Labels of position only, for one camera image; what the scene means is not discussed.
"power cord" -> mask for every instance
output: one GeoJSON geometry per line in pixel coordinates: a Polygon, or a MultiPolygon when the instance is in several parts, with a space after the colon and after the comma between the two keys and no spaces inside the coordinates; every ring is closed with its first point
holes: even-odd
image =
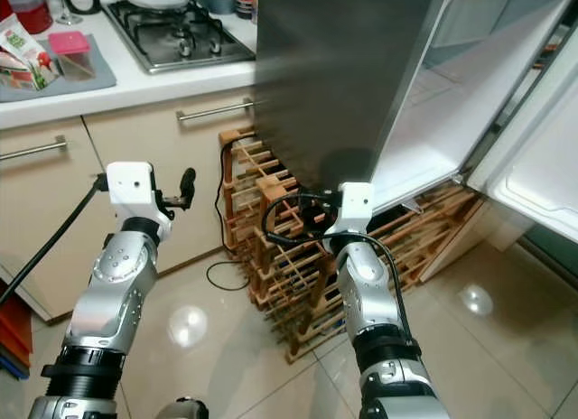
{"type": "MultiPolygon", "coordinates": [[[[231,249],[229,246],[227,246],[227,244],[225,243],[225,229],[224,229],[224,223],[225,220],[223,219],[223,215],[220,212],[219,209],[219,198],[220,198],[220,191],[223,188],[223,181],[225,179],[225,159],[224,159],[224,155],[225,155],[225,151],[227,149],[229,149],[235,142],[243,140],[243,139],[248,139],[251,137],[255,137],[254,135],[244,135],[244,136],[240,136],[236,139],[233,139],[232,141],[228,141],[226,144],[224,144],[222,146],[222,148],[220,149],[220,179],[219,179],[219,186],[217,186],[217,196],[215,197],[215,203],[213,204],[215,207],[215,211],[217,211],[217,216],[219,216],[219,227],[220,227],[220,243],[223,247],[225,247],[225,249],[227,249],[229,251],[229,253],[231,253],[232,255],[235,255],[235,251],[233,249],[231,249]]],[[[242,264],[245,263],[245,260],[242,261],[220,261],[218,263],[212,264],[207,268],[207,271],[205,272],[205,277],[207,278],[207,281],[209,281],[209,283],[211,285],[213,285],[215,288],[219,288],[220,290],[223,291],[240,291],[242,289],[244,289],[245,287],[247,287],[247,285],[249,285],[249,281],[247,279],[247,281],[241,285],[238,288],[227,288],[226,286],[223,285],[219,285],[217,284],[215,281],[213,281],[210,278],[209,272],[210,270],[217,266],[217,265],[225,265],[225,264],[242,264]]]]}
{"type": "Polygon", "coordinates": [[[308,200],[323,200],[323,201],[334,200],[334,196],[316,195],[313,193],[296,193],[296,194],[284,195],[281,198],[273,201],[266,208],[265,214],[264,214],[263,218],[261,219],[261,229],[263,230],[263,233],[265,234],[266,239],[273,242],[273,243],[276,243],[278,245],[282,245],[282,246],[298,246],[298,245],[302,245],[303,243],[308,243],[311,241],[319,241],[319,240],[323,240],[325,238],[353,237],[353,238],[359,239],[360,241],[369,242],[372,245],[378,247],[381,250],[381,252],[383,252],[383,254],[385,255],[386,260],[387,260],[387,265],[389,265],[389,268],[391,269],[391,274],[392,274],[392,277],[394,280],[394,289],[396,291],[397,306],[399,308],[399,318],[400,318],[402,326],[404,328],[404,332],[406,333],[407,338],[409,340],[412,340],[413,338],[412,338],[412,333],[409,329],[409,322],[407,320],[407,313],[406,313],[406,307],[404,305],[404,298],[403,298],[402,293],[401,293],[401,282],[399,281],[399,273],[397,271],[396,260],[394,259],[390,250],[383,243],[381,243],[379,240],[373,238],[372,236],[369,236],[368,234],[363,234],[360,232],[341,231],[341,232],[335,232],[335,233],[331,233],[331,234],[321,234],[321,235],[314,236],[314,237],[288,238],[288,237],[280,236],[279,234],[276,234],[275,232],[269,231],[267,229],[266,220],[267,220],[269,214],[271,213],[271,211],[273,211],[273,209],[277,205],[282,203],[284,200],[299,200],[300,198],[306,198],[308,200]]]}
{"type": "Polygon", "coordinates": [[[85,209],[89,204],[92,197],[97,191],[107,191],[107,176],[104,173],[100,173],[97,179],[92,184],[89,192],[84,198],[79,202],[76,209],[74,209],[71,214],[64,220],[61,227],[56,230],[56,232],[49,238],[49,240],[40,248],[38,252],[32,257],[28,263],[18,272],[18,275],[8,284],[6,290],[0,296],[0,306],[2,306],[14,291],[20,285],[20,283],[26,278],[26,276],[36,267],[38,263],[44,258],[44,256],[52,249],[56,242],[64,235],[66,230],[72,225],[74,220],[79,216],[79,214],[85,209]]]}

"open freezer door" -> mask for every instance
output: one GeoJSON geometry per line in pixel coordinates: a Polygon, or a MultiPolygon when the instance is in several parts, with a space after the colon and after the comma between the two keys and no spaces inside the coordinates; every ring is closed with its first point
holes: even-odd
{"type": "Polygon", "coordinates": [[[468,184],[578,242],[578,30],[468,184]]]}

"tile floor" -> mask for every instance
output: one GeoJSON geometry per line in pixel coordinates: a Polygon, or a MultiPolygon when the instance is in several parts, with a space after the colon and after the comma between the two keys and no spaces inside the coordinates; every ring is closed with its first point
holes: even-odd
{"type": "MultiPolygon", "coordinates": [[[[164,278],[147,298],[117,391],[119,419],[154,418],[178,396],[204,400],[211,419],[357,417],[359,372],[345,335],[288,366],[246,295],[205,280],[205,268],[221,258],[164,278]],[[193,316],[194,331],[183,330],[183,315],[189,323],[193,316]]],[[[213,274],[239,281],[231,265],[213,274]]],[[[406,307],[452,417],[578,418],[578,294],[519,247],[474,248],[408,293],[406,307]],[[462,301],[473,284],[491,297],[486,316],[462,301]]],[[[34,323],[34,376],[52,363],[65,325],[34,323]]],[[[0,417],[25,418],[45,385],[0,372],[0,417]]]]}

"stainless steel refrigerator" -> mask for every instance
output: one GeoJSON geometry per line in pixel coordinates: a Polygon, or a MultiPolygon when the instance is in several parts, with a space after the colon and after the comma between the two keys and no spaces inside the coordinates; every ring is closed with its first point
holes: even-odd
{"type": "Polygon", "coordinates": [[[462,173],[578,241],[572,1],[259,0],[257,132],[303,186],[372,182],[376,213],[462,173]]]}

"gray tray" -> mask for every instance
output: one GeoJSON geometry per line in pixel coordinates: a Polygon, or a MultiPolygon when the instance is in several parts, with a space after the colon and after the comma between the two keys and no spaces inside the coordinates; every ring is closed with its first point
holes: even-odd
{"type": "MultiPolygon", "coordinates": [[[[0,103],[9,101],[30,100],[33,98],[59,96],[60,94],[70,94],[73,92],[91,91],[114,87],[117,84],[117,78],[113,74],[107,62],[100,54],[97,42],[92,35],[87,35],[90,43],[90,61],[94,68],[96,77],[89,80],[68,81],[63,77],[54,80],[48,87],[39,91],[29,89],[7,88],[0,86],[0,103]]],[[[47,41],[40,40],[39,43],[51,55],[53,61],[56,61],[56,55],[52,52],[47,41]]]]}

